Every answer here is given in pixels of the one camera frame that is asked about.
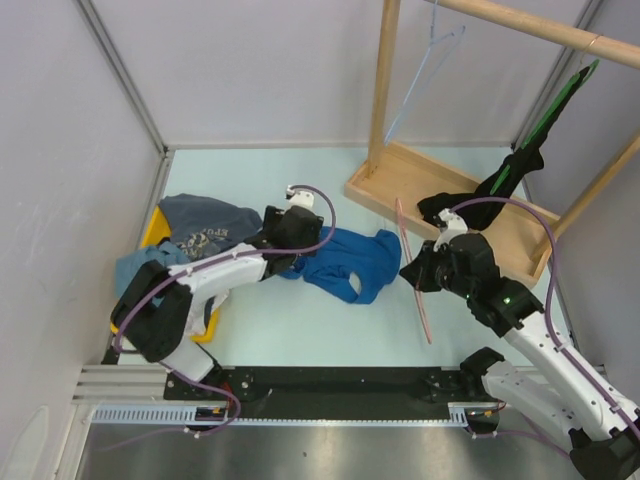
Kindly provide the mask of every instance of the wooden base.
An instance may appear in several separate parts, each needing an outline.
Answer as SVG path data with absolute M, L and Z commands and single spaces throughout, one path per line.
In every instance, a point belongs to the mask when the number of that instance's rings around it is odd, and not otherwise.
M 407 228 L 431 240 L 437 238 L 439 231 L 422 220 L 417 203 L 440 192 L 472 192 L 481 182 L 399 143 L 384 148 L 377 165 L 367 177 L 367 165 L 363 164 L 345 186 L 345 195 L 392 221 L 396 220 L 395 200 L 399 197 L 405 208 Z M 558 221 L 557 215 L 535 205 L 532 207 L 551 225 Z M 551 252 L 547 249 L 538 258 L 534 256 L 545 232 L 533 216 L 514 205 L 505 205 L 498 218 L 482 233 L 493 247 L 504 275 L 529 287 L 537 283 Z

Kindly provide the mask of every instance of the green hanger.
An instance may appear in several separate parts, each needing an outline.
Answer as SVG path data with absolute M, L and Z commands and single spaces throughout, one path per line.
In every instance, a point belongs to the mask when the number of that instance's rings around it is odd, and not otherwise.
M 593 75 L 593 72 L 595 72 L 599 63 L 600 63 L 600 60 L 596 59 L 591 65 L 589 65 L 589 71 L 587 72 L 587 75 L 582 79 L 578 88 L 582 87 L 582 85 L 587 83 L 587 80 L 591 78 L 591 75 Z M 542 120 L 538 122 L 538 124 L 536 125 L 536 128 L 533 129 L 533 132 L 531 132 L 531 134 L 526 138 L 526 140 L 522 143 L 522 145 L 519 147 L 518 150 L 525 148 L 529 143 L 531 143 L 532 140 L 534 140 L 538 136 L 538 134 L 541 131 L 543 131 L 546 128 L 547 123 L 549 122 L 553 114 L 556 112 L 560 104 L 567 97 L 567 95 L 572 90 L 576 82 L 580 81 L 580 76 L 581 76 L 580 72 L 577 72 L 569 79 L 567 84 L 556 96 L 551 106 L 545 112 L 544 116 L 542 117 Z M 507 165 L 506 168 L 502 172 L 500 172 L 500 175 L 496 179 L 496 183 L 494 183 L 493 187 L 491 187 L 491 191 L 489 192 L 490 195 L 493 195 L 496 192 L 496 190 L 500 187 L 500 185 L 502 185 L 502 183 L 506 180 L 506 178 L 509 176 L 510 169 L 511 169 L 510 166 Z

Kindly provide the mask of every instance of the printed graphic on shirt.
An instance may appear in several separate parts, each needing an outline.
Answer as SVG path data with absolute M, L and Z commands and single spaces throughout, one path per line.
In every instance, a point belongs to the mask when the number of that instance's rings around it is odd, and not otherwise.
M 190 233 L 184 242 L 177 242 L 176 246 L 192 261 L 201 260 L 220 253 L 220 247 L 215 244 L 226 240 L 229 230 L 226 228 L 205 228 L 199 232 Z

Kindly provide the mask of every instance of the wooden clothes rack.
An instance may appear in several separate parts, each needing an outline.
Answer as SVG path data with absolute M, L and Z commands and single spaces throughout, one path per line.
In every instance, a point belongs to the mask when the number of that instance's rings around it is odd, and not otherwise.
M 640 47 L 586 32 L 562 23 L 497 5 L 485 0 L 439 0 L 438 5 L 502 25 L 560 45 L 640 69 Z M 367 160 L 345 186 L 345 194 L 374 212 L 395 220 L 399 198 L 406 206 L 409 230 L 435 239 L 438 229 L 422 220 L 417 203 L 440 192 L 473 192 L 482 181 L 398 142 L 384 145 L 384 123 L 391 82 L 400 0 L 385 0 Z M 605 185 L 640 150 L 640 132 L 615 161 L 587 187 L 567 213 L 560 217 L 531 205 L 562 235 Z M 483 234 L 494 249 L 504 273 L 528 286 L 534 285 L 551 254 L 543 227 L 514 205 L 503 211 Z

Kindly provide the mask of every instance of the black garment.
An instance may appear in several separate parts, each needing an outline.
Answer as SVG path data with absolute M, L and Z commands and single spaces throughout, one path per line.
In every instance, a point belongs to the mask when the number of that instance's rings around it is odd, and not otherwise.
M 478 185 L 473 193 L 439 193 L 433 197 L 425 198 L 418 203 L 418 209 L 424 221 L 437 226 L 436 218 L 445 208 L 452 208 L 466 200 L 480 197 L 509 198 L 515 191 L 522 178 L 534 170 L 542 170 L 544 160 L 540 154 L 540 147 L 547 139 L 549 130 L 560 117 L 562 110 L 571 100 L 571 97 L 589 79 L 596 68 L 596 60 L 590 66 L 583 68 L 575 74 L 569 83 L 563 88 L 558 97 L 538 124 L 531 136 L 515 152 L 509 154 L 500 168 L 484 182 Z M 483 203 L 470 205 L 456 213 L 467 223 L 469 228 L 484 230 L 495 220 L 504 207 L 503 203 Z

